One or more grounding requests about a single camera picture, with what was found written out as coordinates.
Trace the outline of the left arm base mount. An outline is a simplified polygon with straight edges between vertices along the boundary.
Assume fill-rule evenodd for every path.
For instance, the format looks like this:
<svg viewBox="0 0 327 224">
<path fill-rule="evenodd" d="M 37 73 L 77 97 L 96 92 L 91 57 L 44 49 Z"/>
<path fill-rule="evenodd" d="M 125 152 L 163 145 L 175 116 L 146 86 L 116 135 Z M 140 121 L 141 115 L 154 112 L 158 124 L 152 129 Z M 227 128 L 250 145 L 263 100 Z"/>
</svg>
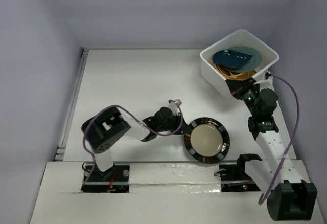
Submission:
<svg viewBox="0 0 327 224">
<path fill-rule="evenodd" d="M 97 167 L 92 171 L 93 163 L 84 162 L 84 182 L 81 191 L 85 193 L 128 193 L 129 192 L 129 164 L 116 164 L 107 173 L 101 173 Z"/>
</svg>

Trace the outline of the dark blue leaf-shaped dish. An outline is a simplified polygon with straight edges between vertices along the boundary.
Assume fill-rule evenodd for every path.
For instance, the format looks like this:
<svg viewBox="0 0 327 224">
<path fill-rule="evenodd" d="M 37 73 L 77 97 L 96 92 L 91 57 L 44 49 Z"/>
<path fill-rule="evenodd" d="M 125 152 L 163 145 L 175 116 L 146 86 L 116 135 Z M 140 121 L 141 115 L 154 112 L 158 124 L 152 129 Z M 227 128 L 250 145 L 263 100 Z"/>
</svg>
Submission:
<svg viewBox="0 0 327 224">
<path fill-rule="evenodd" d="M 220 50 L 212 56 L 213 64 L 220 65 L 225 68 L 239 69 L 246 65 L 253 55 L 234 51 Z"/>
</svg>

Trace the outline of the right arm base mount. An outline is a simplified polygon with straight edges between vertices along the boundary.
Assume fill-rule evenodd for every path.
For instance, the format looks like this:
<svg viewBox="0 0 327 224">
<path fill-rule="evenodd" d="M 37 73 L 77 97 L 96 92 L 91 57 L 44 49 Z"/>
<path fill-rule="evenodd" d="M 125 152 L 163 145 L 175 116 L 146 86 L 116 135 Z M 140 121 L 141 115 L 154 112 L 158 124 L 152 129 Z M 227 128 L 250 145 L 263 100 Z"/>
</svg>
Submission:
<svg viewBox="0 0 327 224">
<path fill-rule="evenodd" d="M 214 173 L 214 176 L 221 180 L 222 192 L 259 192 L 259 187 L 245 173 L 245 163 L 258 160 L 261 157 L 257 154 L 241 154 L 237 161 L 232 164 L 220 164 L 219 170 Z"/>
</svg>

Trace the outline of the teal round ceramic plate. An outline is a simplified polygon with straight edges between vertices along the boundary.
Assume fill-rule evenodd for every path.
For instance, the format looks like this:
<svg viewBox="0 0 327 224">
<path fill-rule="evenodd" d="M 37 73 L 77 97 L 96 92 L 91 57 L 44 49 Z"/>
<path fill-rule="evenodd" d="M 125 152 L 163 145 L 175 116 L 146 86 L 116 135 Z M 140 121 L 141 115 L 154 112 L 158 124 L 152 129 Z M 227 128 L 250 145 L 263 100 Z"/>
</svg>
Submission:
<svg viewBox="0 0 327 224">
<path fill-rule="evenodd" d="M 262 61 L 261 54 L 254 48 L 245 47 L 245 46 L 236 46 L 236 47 L 230 48 L 230 50 L 245 53 L 248 55 L 252 55 L 252 58 L 250 59 L 250 61 L 247 64 L 244 64 L 243 66 L 241 66 L 238 69 L 232 69 L 236 73 L 252 71 L 252 70 L 256 69 Z"/>
</svg>

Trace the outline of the round woven bamboo plate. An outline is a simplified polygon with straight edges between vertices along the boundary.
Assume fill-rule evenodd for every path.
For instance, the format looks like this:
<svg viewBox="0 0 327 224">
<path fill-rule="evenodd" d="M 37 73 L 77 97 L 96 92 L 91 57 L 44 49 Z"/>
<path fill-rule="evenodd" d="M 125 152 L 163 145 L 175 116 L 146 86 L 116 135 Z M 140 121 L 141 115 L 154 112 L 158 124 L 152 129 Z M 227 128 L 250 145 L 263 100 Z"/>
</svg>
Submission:
<svg viewBox="0 0 327 224">
<path fill-rule="evenodd" d="M 229 71 L 217 64 L 215 64 L 215 68 L 226 79 L 237 80 L 237 81 L 247 80 L 257 73 L 256 70 L 251 70 L 251 71 L 242 72 L 242 73 L 236 73 L 236 72 Z"/>
</svg>

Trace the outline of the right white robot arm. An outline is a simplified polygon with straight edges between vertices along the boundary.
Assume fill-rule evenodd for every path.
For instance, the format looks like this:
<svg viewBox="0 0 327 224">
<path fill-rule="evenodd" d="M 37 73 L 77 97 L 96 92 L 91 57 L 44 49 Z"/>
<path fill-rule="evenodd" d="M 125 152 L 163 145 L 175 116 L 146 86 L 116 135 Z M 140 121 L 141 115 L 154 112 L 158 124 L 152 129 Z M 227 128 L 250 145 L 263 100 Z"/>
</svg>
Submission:
<svg viewBox="0 0 327 224">
<path fill-rule="evenodd" d="M 308 221 L 312 218 L 317 189 L 295 169 L 288 156 L 290 146 L 284 146 L 273 113 L 278 95 L 261 88 L 255 79 L 227 80 L 231 95 L 245 103 L 251 113 L 248 129 L 259 145 L 268 168 L 256 154 L 242 154 L 235 173 L 241 179 L 251 178 L 262 195 L 258 204 L 266 204 L 274 221 Z"/>
</svg>

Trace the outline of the black striped-rim round plate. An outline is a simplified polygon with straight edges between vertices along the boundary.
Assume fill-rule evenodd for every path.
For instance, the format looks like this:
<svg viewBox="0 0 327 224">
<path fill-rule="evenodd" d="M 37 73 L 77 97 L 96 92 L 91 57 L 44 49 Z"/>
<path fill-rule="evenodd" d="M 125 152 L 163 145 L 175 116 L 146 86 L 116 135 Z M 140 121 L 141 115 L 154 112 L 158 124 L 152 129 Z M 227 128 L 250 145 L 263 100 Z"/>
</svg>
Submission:
<svg viewBox="0 0 327 224">
<path fill-rule="evenodd" d="M 195 160 L 214 164 L 222 161 L 230 148 L 230 137 L 226 128 L 213 118 L 202 117 L 193 120 L 190 133 L 183 137 L 187 152 Z"/>
</svg>

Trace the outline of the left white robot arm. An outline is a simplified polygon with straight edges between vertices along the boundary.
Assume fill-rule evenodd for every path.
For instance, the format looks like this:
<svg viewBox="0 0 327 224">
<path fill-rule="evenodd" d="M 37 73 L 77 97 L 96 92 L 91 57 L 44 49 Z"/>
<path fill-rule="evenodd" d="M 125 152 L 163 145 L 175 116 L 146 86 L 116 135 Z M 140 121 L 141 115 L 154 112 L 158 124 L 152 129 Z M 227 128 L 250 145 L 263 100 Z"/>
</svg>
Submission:
<svg viewBox="0 0 327 224">
<path fill-rule="evenodd" d="M 121 106 L 110 106 L 88 119 L 81 126 L 83 147 L 92 156 L 95 174 L 106 181 L 113 175 L 114 160 L 109 151 L 123 136 L 148 142 L 158 136 L 183 135 L 192 131 L 184 120 L 180 107 L 170 103 L 153 116 L 139 120 L 121 113 Z"/>
</svg>

